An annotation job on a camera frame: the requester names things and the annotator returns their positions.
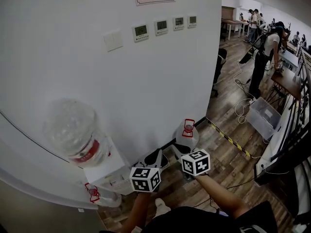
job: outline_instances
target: thermostat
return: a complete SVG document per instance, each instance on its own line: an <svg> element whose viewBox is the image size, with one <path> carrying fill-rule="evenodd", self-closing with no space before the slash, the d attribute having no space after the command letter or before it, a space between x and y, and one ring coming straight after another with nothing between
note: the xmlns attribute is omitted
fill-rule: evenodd
<svg viewBox="0 0 311 233"><path fill-rule="evenodd" d="M155 35L162 35L168 31L167 20L155 21Z"/></svg>
<svg viewBox="0 0 311 233"><path fill-rule="evenodd" d="M181 30L184 29L184 17L173 17L173 30Z"/></svg>
<svg viewBox="0 0 311 233"><path fill-rule="evenodd" d="M149 33L148 33L148 25L142 24L139 26L132 27L134 41L143 41L149 39Z"/></svg>
<svg viewBox="0 0 311 233"><path fill-rule="evenodd" d="M188 29L196 27L196 16L188 16Z"/></svg>

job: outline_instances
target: red label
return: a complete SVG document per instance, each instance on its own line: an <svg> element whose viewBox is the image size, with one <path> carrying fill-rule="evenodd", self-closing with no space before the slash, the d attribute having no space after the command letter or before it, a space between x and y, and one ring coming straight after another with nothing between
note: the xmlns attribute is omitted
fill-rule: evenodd
<svg viewBox="0 0 311 233"><path fill-rule="evenodd" d="M83 156L81 158L72 159L72 160L74 162L77 162L77 163L86 162L90 158L92 158L94 156L94 154L96 154L98 148L99 148L99 142L94 140L93 146L89 149L88 153L85 156Z"/></svg>

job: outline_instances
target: black and white marker cube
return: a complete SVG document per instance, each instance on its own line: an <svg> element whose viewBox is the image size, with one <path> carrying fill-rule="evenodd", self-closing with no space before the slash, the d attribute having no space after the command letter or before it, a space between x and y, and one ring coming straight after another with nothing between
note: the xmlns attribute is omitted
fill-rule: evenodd
<svg viewBox="0 0 311 233"><path fill-rule="evenodd" d="M134 191L153 192L161 182L160 169L133 167L130 181Z"/></svg>
<svg viewBox="0 0 311 233"><path fill-rule="evenodd" d="M210 157L209 153L205 150L198 150L196 152L183 155L181 160L183 171L193 176L198 176L210 170Z"/></svg>

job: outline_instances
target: wooden desk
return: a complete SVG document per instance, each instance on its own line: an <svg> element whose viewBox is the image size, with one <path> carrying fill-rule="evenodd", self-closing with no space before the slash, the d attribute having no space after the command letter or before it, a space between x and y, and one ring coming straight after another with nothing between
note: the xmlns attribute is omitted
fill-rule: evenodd
<svg viewBox="0 0 311 233"><path fill-rule="evenodd" d="M226 20L226 19L222 19L222 22L229 25L228 40L230 40L232 25L241 25L243 23L242 21L234 21L234 20Z"/></svg>
<svg viewBox="0 0 311 233"><path fill-rule="evenodd" d="M289 41L287 42L287 47L293 50L295 53L297 53L297 47L295 47L292 43Z"/></svg>
<svg viewBox="0 0 311 233"><path fill-rule="evenodd" d="M242 25L242 36L244 36L244 28L245 28L245 25L248 25L249 23L246 22L246 21L238 21L238 22L241 22L241 25Z"/></svg>
<svg viewBox="0 0 311 233"><path fill-rule="evenodd" d="M311 55L309 55L306 51L304 51L307 68L311 70Z"/></svg>
<svg viewBox="0 0 311 233"><path fill-rule="evenodd" d="M301 81L299 77L295 77L295 74L292 71L284 68L282 75L274 72L271 79L273 82L277 83L289 94L291 94L294 98L298 100L300 99Z"/></svg>

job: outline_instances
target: black shirt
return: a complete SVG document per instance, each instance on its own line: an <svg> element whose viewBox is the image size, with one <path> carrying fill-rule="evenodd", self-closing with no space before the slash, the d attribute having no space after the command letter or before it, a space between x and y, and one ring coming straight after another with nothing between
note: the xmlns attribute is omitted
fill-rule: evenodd
<svg viewBox="0 0 311 233"><path fill-rule="evenodd" d="M268 201L238 219L205 212L192 207L179 207L154 218L141 233L277 233L276 220Z"/></svg>

